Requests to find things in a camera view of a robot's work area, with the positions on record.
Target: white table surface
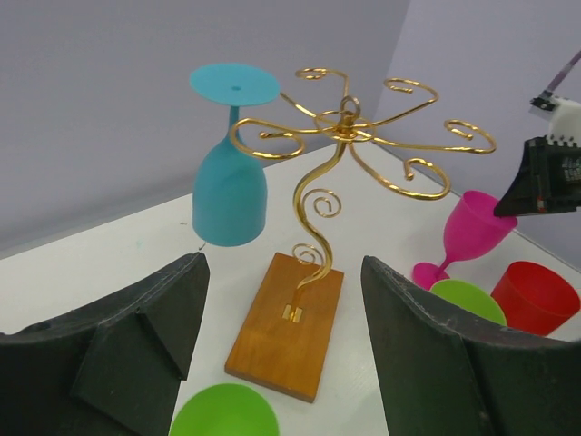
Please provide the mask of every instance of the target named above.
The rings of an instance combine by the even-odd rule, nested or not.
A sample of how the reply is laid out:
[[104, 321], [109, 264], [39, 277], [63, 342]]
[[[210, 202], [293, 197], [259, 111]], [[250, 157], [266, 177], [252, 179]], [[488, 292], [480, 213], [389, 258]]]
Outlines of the white table surface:
[[[360, 144], [358, 149], [394, 183], [406, 183], [400, 160], [371, 144]], [[311, 242], [295, 221], [291, 195], [300, 177], [331, 155], [332, 148], [326, 147], [269, 167], [268, 223], [263, 234], [242, 247], [203, 249], [212, 273], [210, 287], [189, 380], [182, 384], [177, 408], [215, 383], [249, 384], [226, 375], [224, 362], [273, 254], [289, 253], [295, 243]], [[438, 189], [421, 174], [411, 186], [420, 191]], [[336, 218], [313, 218], [334, 249], [334, 268], [345, 272], [319, 394], [308, 404], [252, 387], [277, 413], [283, 436], [385, 436], [359, 283], [361, 261], [366, 254], [377, 256], [408, 277], [414, 263], [440, 261], [442, 229], [458, 198], [450, 194], [438, 202], [421, 202], [395, 195], [360, 170], [348, 154], [312, 187], [331, 189], [343, 201]], [[191, 206], [191, 196], [185, 196], [0, 261], [0, 331], [17, 332], [68, 312], [198, 251], [202, 241], [192, 231]], [[579, 272], [517, 233], [488, 255], [453, 264], [448, 272], [490, 291], [516, 260], [542, 263], [581, 288]], [[553, 337], [581, 337], [581, 315]]]

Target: wine glass stem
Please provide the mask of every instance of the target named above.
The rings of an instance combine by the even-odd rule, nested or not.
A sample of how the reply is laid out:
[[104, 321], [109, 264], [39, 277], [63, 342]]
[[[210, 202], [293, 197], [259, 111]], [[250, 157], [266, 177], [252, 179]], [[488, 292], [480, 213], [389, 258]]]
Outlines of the wine glass stem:
[[230, 129], [233, 125], [238, 123], [240, 119], [240, 107], [230, 106], [230, 120], [228, 120], [228, 128]]
[[436, 278], [438, 278], [443, 272], [444, 270], [446, 270], [446, 268], [449, 267], [449, 265], [452, 263], [452, 261], [447, 257], [444, 262], [442, 262], [442, 264], [439, 266], [438, 270], [436, 271]]

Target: wine glass base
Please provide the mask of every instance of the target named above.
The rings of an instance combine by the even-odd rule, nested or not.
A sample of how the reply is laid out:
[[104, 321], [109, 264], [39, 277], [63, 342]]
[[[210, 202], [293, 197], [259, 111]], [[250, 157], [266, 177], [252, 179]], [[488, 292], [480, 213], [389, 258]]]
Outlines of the wine glass base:
[[438, 277], [436, 274], [438, 273], [439, 266], [435, 265], [434, 263], [427, 263], [422, 262], [416, 264], [414, 269], [411, 270], [411, 280], [420, 288], [429, 291], [429, 289], [440, 280], [449, 279], [450, 276], [446, 274], [446, 272], [441, 272]]

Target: wooden block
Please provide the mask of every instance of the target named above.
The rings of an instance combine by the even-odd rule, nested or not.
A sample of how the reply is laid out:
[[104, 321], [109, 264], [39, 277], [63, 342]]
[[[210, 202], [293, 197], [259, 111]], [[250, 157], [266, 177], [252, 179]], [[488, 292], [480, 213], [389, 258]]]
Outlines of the wooden block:
[[284, 320], [282, 315], [297, 284], [318, 267], [274, 254], [226, 362], [227, 373], [303, 401], [315, 401], [343, 272], [332, 270], [304, 288], [299, 322]]

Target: gold wire scroll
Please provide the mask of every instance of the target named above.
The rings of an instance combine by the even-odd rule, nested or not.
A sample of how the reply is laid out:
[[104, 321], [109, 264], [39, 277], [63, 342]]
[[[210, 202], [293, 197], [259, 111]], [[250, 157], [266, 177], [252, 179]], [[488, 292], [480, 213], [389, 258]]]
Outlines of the gold wire scroll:
[[[424, 159], [414, 157], [408, 159], [403, 163], [403, 170], [406, 180], [411, 181], [414, 178], [413, 167], [415, 165], [422, 166], [427, 170], [434, 172], [443, 185], [442, 189], [436, 193], [417, 193], [410, 191], [408, 189], [402, 188], [393, 182], [391, 182], [386, 177], [379, 174], [375, 169], [368, 165], [357, 153], [355, 149], [356, 143], [372, 142], [374, 144], [387, 145], [390, 147], [404, 148], [409, 150], [426, 150], [426, 151], [441, 151], [441, 152], [459, 152], [459, 153], [470, 153], [470, 154], [490, 154], [497, 149], [497, 143], [495, 139], [480, 129], [479, 127], [461, 120], [447, 120], [444, 122], [444, 127], [451, 133], [460, 136], [465, 141], [472, 141], [475, 138], [475, 134], [478, 134], [488, 142], [486, 148], [480, 147], [467, 147], [461, 145], [426, 145], [426, 144], [409, 144], [400, 143], [396, 141], [390, 141], [385, 138], [377, 136], [376, 128], [378, 126], [393, 123], [405, 116], [414, 114], [415, 112], [424, 109], [430, 104], [435, 103], [438, 99], [438, 93], [431, 87], [417, 82], [411, 79], [403, 78], [390, 78], [384, 81], [384, 85], [391, 91], [400, 92], [404, 94], [413, 94], [417, 89], [427, 92], [430, 97], [422, 104], [418, 104], [407, 111], [400, 114], [391, 116], [385, 120], [371, 122], [360, 116], [360, 104], [359, 100], [350, 95], [350, 80], [349, 77], [337, 70], [330, 70], [327, 68], [305, 68], [299, 70], [295, 75], [301, 79], [305, 80], [320, 80], [329, 75], [335, 75], [342, 79], [342, 98], [340, 101], [339, 110], [326, 111], [321, 114], [315, 114], [310, 109], [304, 107], [303, 105], [297, 103], [295, 100], [290, 98], [285, 93], [281, 93], [281, 98], [288, 104], [293, 106], [295, 109], [301, 113], [310, 117], [315, 124], [313, 129], [294, 129], [285, 125], [271, 123], [269, 121], [245, 118], [236, 123], [230, 131], [230, 139], [232, 143], [243, 153], [250, 156], [258, 157], [261, 159], [270, 160], [286, 160], [296, 157], [302, 154], [305, 150], [304, 140], [301, 138], [303, 134], [325, 134], [329, 138], [336, 141], [336, 148], [334, 155], [325, 163], [319, 165], [317, 168], [311, 170], [305, 174], [302, 179], [300, 179], [297, 187], [295, 188], [294, 195], [292, 197], [292, 205], [299, 220], [300, 225], [303, 229], [318, 243], [320, 249], [314, 245], [308, 243], [298, 243], [292, 248], [292, 254], [300, 263], [320, 263], [320, 267], [317, 271], [305, 277], [297, 285], [297, 290], [294, 293], [292, 300], [290, 312], [287, 307], [285, 310], [285, 319], [298, 322], [297, 313], [300, 313], [299, 303], [300, 297], [304, 292], [304, 287], [307, 284], [316, 282], [324, 278], [331, 270], [333, 264], [333, 252], [331, 250], [330, 244], [323, 234], [309, 221], [307, 216], [307, 200], [312, 197], [315, 193], [319, 196], [314, 199], [313, 206], [315, 212], [324, 218], [332, 218], [339, 214], [342, 204], [340, 198], [333, 192], [326, 189], [311, 189], [305, 193], [305, 190], [309, 184], [313, 181], [329, 172], [337, 163], [340, 161], [342, 156], [345, 154], [347, 148], [350, 150], [350, 154], [357, 162], [357, 164], [371, 177], [373, 177], [382, 186], [391, 190], [399, 195], [404, 195], [409, 198], [417, 200], [438, 200], [450, 191], [450, 181], [448, 176], [444, 171], [438, 166]], [[266, 139], [291, 139], [297, 143], [297, 148], [286, 154], [272, 154], [269, 152], [263, 152], [260, 150], [255, 150], [244, 144], [239, 138], [239, 130], [242, 126], [246, 124], [255, 124], [267, 129], [271, 129], [270, 132], [261, 132], [259, 137], [263, 140]]]

